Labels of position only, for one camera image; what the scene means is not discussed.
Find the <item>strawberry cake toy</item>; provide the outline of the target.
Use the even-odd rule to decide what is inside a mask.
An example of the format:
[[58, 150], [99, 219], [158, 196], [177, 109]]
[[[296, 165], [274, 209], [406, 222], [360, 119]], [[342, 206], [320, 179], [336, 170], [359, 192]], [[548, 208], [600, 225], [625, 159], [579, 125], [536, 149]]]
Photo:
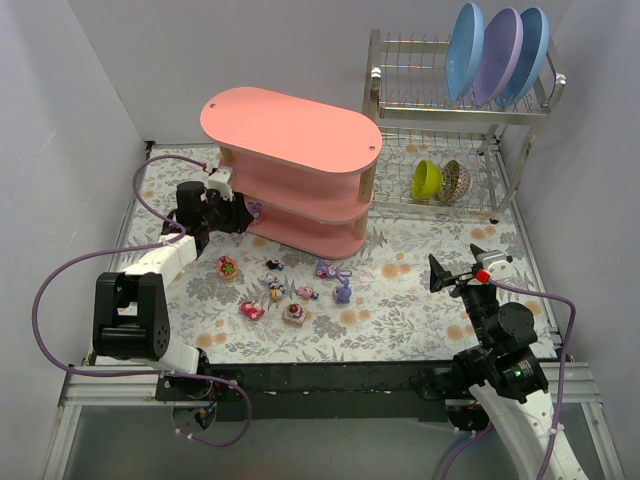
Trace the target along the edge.
[[310, 318], [309, 312], [299, 303], [289, 304], [282, 313], [286, 324], [301, 327]]

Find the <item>pink purple cupcake toy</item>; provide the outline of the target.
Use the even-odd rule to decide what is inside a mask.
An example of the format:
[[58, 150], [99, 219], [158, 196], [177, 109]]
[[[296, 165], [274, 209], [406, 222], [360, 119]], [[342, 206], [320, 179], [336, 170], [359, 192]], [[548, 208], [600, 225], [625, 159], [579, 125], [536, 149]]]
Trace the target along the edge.
[[255, 222], [262, 220], [263, 205], [259, 202], [249, 202], [247, 204], [247, 210], [252, 215]]

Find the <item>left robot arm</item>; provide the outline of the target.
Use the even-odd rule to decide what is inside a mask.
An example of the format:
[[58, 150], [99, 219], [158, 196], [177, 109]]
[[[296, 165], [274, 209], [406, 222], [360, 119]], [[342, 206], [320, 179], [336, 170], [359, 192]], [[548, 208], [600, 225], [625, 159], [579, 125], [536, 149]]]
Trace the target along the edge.
[[166, 288], [207, 247], [210, 234], [240, 234], [254, 221], [245, 197], [211, 181], [183, 182], [162, 217], [159, 246], [96, 281], [92, 345], [99, 356], [195, 374], [200, 351], [171, 333]]

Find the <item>purple bunny head toy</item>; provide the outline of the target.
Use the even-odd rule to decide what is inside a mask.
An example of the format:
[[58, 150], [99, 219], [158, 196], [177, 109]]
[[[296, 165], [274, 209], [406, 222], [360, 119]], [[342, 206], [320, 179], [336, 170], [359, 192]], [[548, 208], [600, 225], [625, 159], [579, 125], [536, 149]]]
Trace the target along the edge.
[[349, 269], [341, 269], [335, 264], [320, 259], [315, 268], [315, 275], [321, 279], [338, 279], [340, 281], [351, 277], [353, 272]]

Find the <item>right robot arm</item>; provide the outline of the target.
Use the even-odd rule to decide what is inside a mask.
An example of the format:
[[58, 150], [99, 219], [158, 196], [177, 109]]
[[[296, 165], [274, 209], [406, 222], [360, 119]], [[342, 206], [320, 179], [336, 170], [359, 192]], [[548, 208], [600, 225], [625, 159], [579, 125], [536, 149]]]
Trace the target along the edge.
[[560, 422], [564, 385], [552, 392], [531, 350], [538, 336], [534, 315], [517, 302], [500, 303], [499, 290], [513, 276], [511, 256], [470, 247], [468, 271], [453, 274], [429, 259], [429, 289], [463, 301], [478, 346], [458, 352], [452, 372], [488, 416], [521, 479], [583, 479]]

